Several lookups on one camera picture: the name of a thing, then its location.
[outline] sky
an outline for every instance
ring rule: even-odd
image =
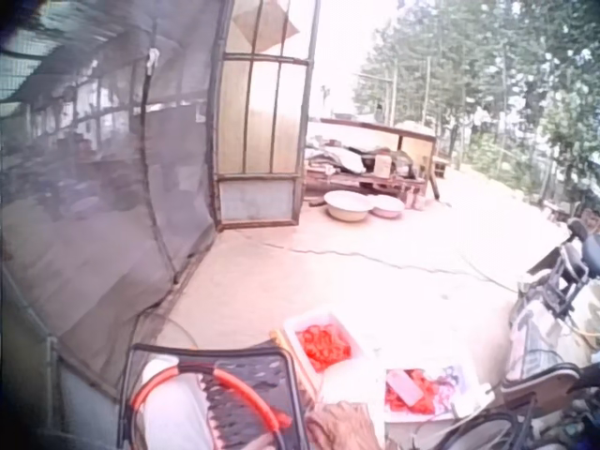
[[[398,0],[322,0],[312,79],[311,110],[320,106],[322,85],[331,89],[336,112],[352,113],[353,72],[358,72],[371,48],[375,29],[397,11]]]

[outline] concrete floor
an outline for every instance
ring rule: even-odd
[[[374,348],[466,353],[481,382],[502,376],[509,289],[564,231],[502,185],[450,171],[431,202],[401,220],[335,221],[305,208],[298,227],[229,231],[189,282],[171,318],[205,349],[268,338],[289,317],[332,305]],[[159,344],[188,346],[167,325]],[[408,429],[392,434],[404,441]]]

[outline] chopped red pepper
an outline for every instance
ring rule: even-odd
[[[414,383],[423,391],[423,397],[414,405],[408,406],[402,398],[389,385],[385,386],[385,404],[394,412],[406,411],[417,414],[435,414],[435,397],[438,395],[440,386],[435,382],[428,380],[423,374],[423,370],[406,371]]]
[[[311,325],[304,331],[296,333],[308,361],[317,372],[336,363],[350,359],[352,350],[341,332],[332,324]]]

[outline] person's hand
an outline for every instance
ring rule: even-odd
[[[367,405],[317,405],[306,418],[310,440],[319,450],[381,450]]]

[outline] motorcycle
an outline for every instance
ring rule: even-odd
[[[576,218],[567,228],[568,238],[518,284],[509,317],[510,355],[497,386],[502,406],[448,433],[435,450],[566,450],[560,440],[536,440],[532,420],[568,407],[576,393],[600,387],[600,364],[578,367],[558,349],[573,302],[590,280],[600,278],[600,234],[588,234]]]

